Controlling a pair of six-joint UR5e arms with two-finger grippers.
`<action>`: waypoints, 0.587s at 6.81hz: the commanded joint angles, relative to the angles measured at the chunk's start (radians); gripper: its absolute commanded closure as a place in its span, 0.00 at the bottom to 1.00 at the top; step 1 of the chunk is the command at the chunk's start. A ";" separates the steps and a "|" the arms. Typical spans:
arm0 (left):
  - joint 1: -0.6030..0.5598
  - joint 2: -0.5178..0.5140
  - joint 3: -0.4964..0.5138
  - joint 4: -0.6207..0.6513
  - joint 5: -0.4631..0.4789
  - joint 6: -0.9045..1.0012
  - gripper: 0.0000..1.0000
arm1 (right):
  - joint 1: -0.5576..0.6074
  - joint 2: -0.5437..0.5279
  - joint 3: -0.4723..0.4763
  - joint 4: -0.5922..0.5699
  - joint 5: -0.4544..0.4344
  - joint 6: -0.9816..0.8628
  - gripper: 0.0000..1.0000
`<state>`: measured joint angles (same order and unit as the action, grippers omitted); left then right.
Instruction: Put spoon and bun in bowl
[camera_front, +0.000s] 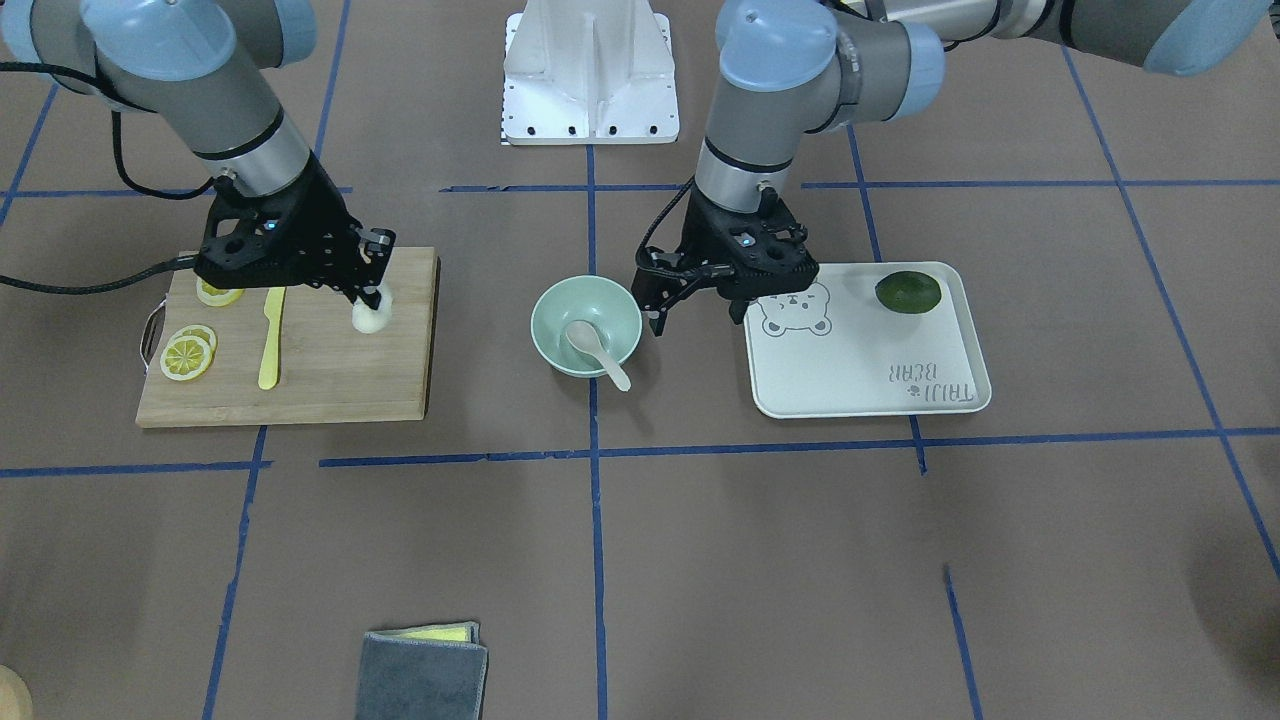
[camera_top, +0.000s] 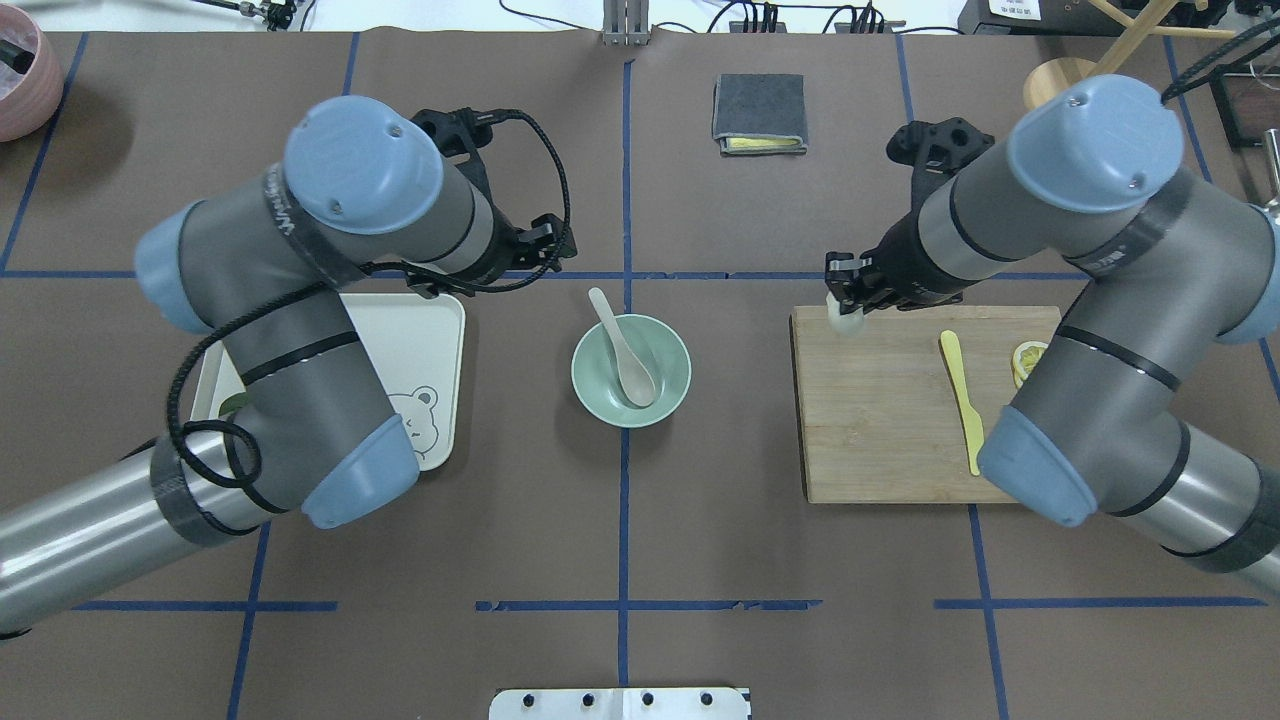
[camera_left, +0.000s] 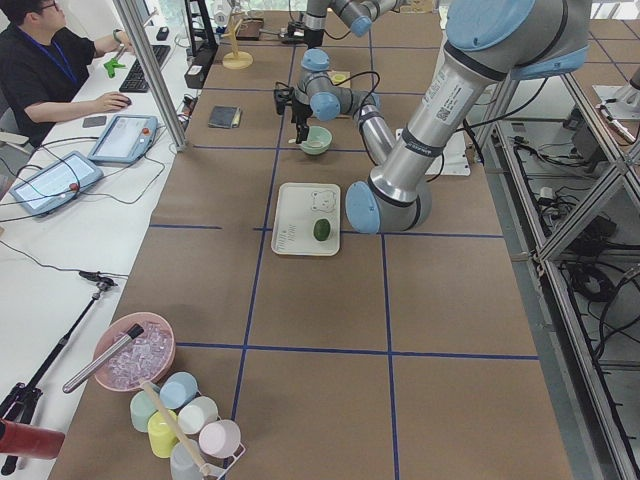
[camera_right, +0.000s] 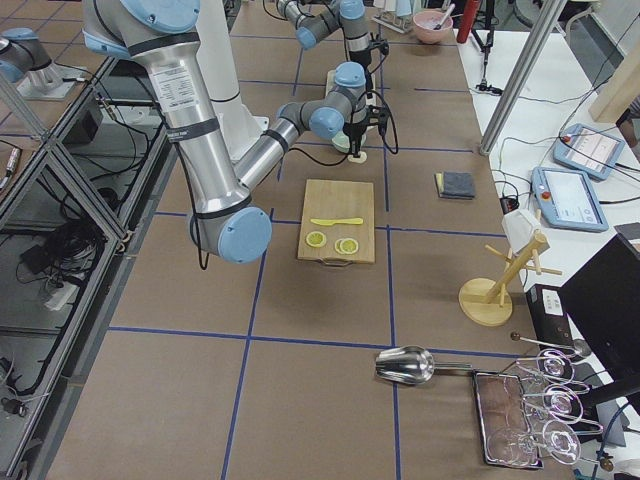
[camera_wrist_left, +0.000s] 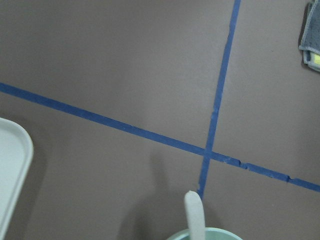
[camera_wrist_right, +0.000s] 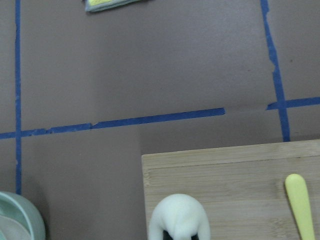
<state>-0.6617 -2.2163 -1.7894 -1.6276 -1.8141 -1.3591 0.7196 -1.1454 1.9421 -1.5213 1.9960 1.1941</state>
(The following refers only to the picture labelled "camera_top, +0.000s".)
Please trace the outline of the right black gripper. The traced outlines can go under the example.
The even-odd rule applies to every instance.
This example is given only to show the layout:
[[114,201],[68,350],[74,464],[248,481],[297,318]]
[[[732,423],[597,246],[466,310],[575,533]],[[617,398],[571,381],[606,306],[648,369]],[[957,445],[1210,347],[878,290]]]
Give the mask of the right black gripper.
[[826,255],[824,283],[837,304],[873,313],[957,304],[975,281],[947,270],[925,250],[920,219],[925,201],[963,168],[995,146],[995,137],[963,118],[910,120],[884,146],[886,156],[911,168],[910,211],[863,255]]

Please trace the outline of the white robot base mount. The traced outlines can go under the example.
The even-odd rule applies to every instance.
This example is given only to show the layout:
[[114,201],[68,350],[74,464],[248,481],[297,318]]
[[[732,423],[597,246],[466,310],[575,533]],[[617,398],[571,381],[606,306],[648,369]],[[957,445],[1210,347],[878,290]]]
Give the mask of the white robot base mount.
[[727,685],[507,689],[489,719],[751,719],[750,691]]

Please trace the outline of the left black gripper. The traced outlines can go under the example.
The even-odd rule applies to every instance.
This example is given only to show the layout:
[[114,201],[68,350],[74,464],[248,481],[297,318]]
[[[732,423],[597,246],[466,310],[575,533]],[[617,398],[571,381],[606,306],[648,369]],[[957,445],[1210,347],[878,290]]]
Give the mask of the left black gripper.
[[[521,228],[509,222],[494,204],[486,167],[479,150],[493,141],[493,127],[509,122],[522,122],[530,127],[550,156],[556,168],[562,201],[562,213],[545,213]],[[460,158],[454,164],[463,178],[483,196],[476,210],[488,210],[489,231],[485,246],[475,260],[463,260],[458,269],[445,269],[444,260],[416,261],[410,273],[410,288],[426,299],[440,293],[503,293],[526,287],[549,272],[559,272],[562,261],[577,255],[571,228],[571,195],[564,164],[548,133],[526,111],[520,109],[494,109],[479,111],[460,108],[453,111],[422,109],[411,122],[422,129],[444,158]]]

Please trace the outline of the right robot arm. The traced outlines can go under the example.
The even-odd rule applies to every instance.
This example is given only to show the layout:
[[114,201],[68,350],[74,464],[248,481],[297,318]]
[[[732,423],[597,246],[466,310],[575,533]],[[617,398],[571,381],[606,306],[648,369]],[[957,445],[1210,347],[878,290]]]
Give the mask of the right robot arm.
[[824,259],[832,327],[955,304],[1044,250],[1088,277],[977,455],[1064,527],[1105,512],[1201,571],[1277,592],[1277,470],[1170,411],[1211,345],[1277,328],[1277,218],[1181,164],[1174,111],[1128,76],[1083,79],[1002,141],[952,118],[887,143],[909,213]]

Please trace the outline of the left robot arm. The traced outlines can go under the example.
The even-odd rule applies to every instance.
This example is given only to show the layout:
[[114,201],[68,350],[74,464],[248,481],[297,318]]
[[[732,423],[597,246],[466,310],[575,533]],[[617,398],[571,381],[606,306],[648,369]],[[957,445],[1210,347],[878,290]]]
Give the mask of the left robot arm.
[[[257,178],[192,202],[134,251],[143,296],[198,336],[164,429],[3,515],[3,639],[301,510],[315,527],[403,495],[419,460],[340,291],[398,272],[416,293],[504,293],[576,252],[571,211],[513,227],[477,151],[518,109],[402,117],[372,97],[308,109]],[[507,272],[526,281],[503,282]]]

